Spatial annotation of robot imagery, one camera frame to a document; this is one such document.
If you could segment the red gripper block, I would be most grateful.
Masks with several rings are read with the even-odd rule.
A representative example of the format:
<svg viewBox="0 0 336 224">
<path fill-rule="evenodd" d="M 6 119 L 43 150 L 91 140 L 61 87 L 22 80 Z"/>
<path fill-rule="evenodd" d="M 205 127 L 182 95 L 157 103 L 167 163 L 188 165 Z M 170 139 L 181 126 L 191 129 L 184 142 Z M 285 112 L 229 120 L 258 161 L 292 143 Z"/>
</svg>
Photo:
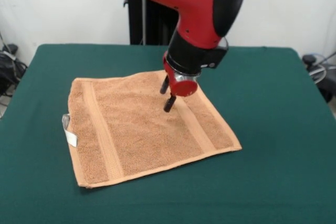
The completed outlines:
<svg viewBox="0 0 336 224">
<path fill-rule="evenodd" d="M 171 96 L 166 100 L 163 110 L 170 112 L 173 107 L 176 96 L 188 97 L 193 95 L 198 87 L 197 78 L 198 75 L 186 75 L 178 72 L 171 67 L 167 61 L 168 53 L 163 55 L 163 69 L 166 73 L 166 77 L 160 88 L 160 94 L 165 94 L 167 89 L 170 89 Z"/>
</svg>

